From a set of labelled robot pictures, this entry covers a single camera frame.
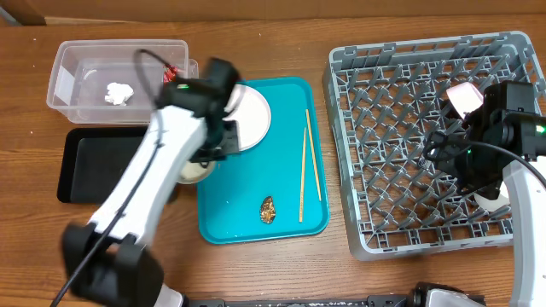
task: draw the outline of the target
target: blue tray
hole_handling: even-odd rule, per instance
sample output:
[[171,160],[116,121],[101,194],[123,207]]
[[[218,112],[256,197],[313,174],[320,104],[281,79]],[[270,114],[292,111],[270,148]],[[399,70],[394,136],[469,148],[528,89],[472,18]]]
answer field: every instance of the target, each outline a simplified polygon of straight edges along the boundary
[[[213,244],[316,235],[328,225],[330,212],[317,116],[311,87],[302,78],[247,81],[271,109],[271,125],[255,147],[229,156],[197,184],[199,230]],[[307,134],[304,221],[299,222],[301,150],[305,110],[309,109],[322,201],[318,200],[313,159]],[[260,206],[273,197],[276,217],[266,224]]]

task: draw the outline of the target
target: transparent container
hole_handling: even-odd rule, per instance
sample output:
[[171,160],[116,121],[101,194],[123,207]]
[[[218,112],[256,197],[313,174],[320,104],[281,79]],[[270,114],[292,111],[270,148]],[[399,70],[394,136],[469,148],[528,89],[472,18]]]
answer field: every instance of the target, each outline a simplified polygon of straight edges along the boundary
[[[61,44],[51,70],[47,104],[75,124],[143,124],[149,122],[151,101],[142,90],[133,64],[136,49],[149,49],[178,67],[187,78],[197,71],[189,62],[188,45],[173,39],[113,39],[68,41]],[[164,67],[142,55],[142,68],[157,94]],[[105,102],[107,86],[128,84],[134,91],[126,106]]]

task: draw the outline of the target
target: wooden table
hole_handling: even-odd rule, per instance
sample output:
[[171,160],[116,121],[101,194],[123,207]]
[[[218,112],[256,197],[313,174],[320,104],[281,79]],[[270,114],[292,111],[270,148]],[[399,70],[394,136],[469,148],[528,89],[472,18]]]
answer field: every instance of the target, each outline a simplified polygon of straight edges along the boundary
[[[321,77],[328,52],[338,46],[512,30],[529,34],[546,67],[543,15],[0,29],[0,305],[49,305],[66,279],[61,233],[70,221],[85,223],[96,209],[61,204],[55,197],[65,136],[75,125],[50,110],[45,97],[59,44],[99,38],[183,39],[200,64],[214,55],[234,62],[247,79],[300,76],[313,88],[329,226],[313,237],[213,246],[199,234],[195,188],[184,187],[166,206],[153,248],[170,287],[191,298],[362,298],[407,293],[418,281],[432,281],[484,294],[490,306],[507,305],[514,276],[511,247],[373,263],[351,256]],[[66,304],[89,305],[70,295]]]

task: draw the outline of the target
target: dish rack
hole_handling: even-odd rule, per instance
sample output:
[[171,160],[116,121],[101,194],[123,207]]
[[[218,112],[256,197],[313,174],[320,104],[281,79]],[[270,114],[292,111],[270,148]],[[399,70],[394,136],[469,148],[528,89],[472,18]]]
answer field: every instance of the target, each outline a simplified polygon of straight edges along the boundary
[[363,261],[511,244],[510,206],[480,208],[455,178],[418,165],[428,134],[464,134],[445,91],[546,83],[531,40],[501,32],[333,49],[323,76],[351,254]]

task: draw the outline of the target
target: red object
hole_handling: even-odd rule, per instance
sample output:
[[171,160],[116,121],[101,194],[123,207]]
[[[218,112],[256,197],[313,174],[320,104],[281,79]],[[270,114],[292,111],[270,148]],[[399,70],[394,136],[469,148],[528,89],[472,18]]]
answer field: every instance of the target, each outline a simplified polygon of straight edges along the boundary
[[164,66],[165,71],[163,72],[163,83],[168,83],[174,80],[174,78],[177,76],[178,67],[173,65],[165,65]]

